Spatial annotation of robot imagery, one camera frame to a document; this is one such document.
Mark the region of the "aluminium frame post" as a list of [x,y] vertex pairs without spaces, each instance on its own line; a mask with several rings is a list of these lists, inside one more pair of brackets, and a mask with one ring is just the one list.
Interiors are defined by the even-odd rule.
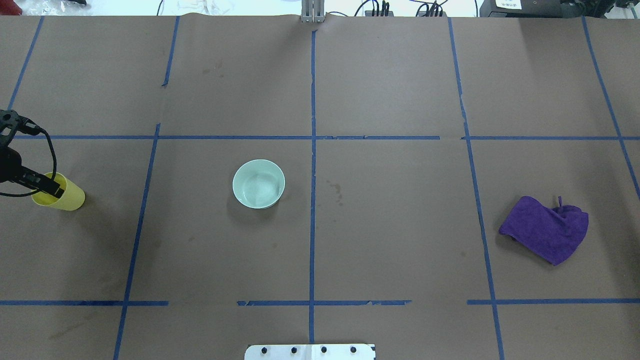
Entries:
[[301,1],[301,22],[302,23],[324,23],[326,19],[325,0],[302,0]]

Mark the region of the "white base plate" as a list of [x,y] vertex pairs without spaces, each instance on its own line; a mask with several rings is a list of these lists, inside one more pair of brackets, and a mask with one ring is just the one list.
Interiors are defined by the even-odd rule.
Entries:
[[256,344],[247,347],[245,360],[375,360],[374,344]]

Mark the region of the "purple cloth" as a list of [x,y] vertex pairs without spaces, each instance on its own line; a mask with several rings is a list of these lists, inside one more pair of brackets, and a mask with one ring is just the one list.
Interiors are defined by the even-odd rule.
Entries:
[[535,255],[558,266],[569,259],[584,241],[590,215],[580,207],[564,205],[546,207],[532,196],[522,196],[498,228]]

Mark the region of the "black box device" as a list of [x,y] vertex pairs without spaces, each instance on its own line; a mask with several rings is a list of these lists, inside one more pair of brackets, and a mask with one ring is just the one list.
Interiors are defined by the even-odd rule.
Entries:
[[601,18],[610,4],[606,0],[485,0],[480,18]]

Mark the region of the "mint green bowl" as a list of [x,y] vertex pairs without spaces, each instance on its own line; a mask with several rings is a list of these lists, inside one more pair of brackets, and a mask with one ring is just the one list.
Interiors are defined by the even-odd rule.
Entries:
[[245,162],[236,171],[231,189],[243,206],[262,210],[270,208],[281,199],[286,187],[286,177],[281,167],[267,159]]

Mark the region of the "yellow plastic cup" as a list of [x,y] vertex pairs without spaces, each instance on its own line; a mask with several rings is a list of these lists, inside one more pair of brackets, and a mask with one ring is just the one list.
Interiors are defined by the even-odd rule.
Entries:
[[40,191],[32,194],[32,201],[47,208],[54,208],[62,211],[75,211],[84,205],[86,200],[85,192],[61,173],[56,173],[54,181],[59,185],[55,195]]

